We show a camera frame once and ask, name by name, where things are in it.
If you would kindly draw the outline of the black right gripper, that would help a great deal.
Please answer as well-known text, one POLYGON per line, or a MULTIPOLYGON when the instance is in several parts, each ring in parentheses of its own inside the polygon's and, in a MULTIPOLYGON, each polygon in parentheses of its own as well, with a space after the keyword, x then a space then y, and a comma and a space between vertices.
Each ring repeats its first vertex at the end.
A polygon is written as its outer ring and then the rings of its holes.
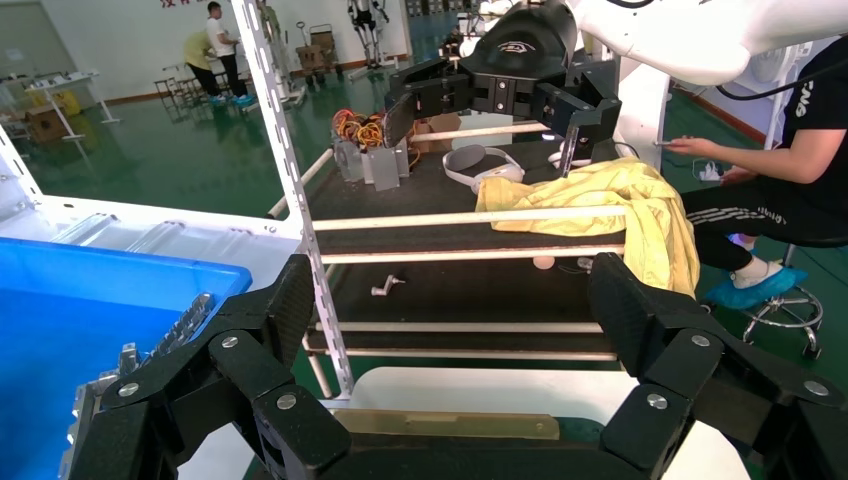
POLYGON ((471 109, 535 120, 563 138, 559 173, 590 159, 610 140, 622 102, 615 62, 572 66, 578 28, 564 3, 510 9, 458 66, 446 59, 415 64, 390 77, 383 145, 395 147, 416 120, 471 109))

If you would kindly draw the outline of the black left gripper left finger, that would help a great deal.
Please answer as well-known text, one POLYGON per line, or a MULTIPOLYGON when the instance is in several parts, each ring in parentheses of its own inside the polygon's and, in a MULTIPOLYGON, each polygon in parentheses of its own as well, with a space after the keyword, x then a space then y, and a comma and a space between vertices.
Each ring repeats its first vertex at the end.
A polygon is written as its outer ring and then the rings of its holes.
POLYGON ((194 340, 110 386, 71 477, 174 479, 234 424, 275 478, 318 478, 351 438, 291 371, 315 306, 311 275, 306 256, 291 256, 271 285, 228 298, 194 340))

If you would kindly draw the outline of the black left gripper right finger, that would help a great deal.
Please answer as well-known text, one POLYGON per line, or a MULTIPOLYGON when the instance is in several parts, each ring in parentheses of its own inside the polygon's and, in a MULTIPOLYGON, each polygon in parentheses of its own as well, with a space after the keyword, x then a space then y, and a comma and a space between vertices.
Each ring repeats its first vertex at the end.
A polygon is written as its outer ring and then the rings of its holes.
POLYGON ((601 448, 660 478, 696 423, 718 430, 767 479, 847 475, 847 398, 831 382, 731 335, 691 297, 641 283, 597 255, 592 314, 638 386, 601 448))

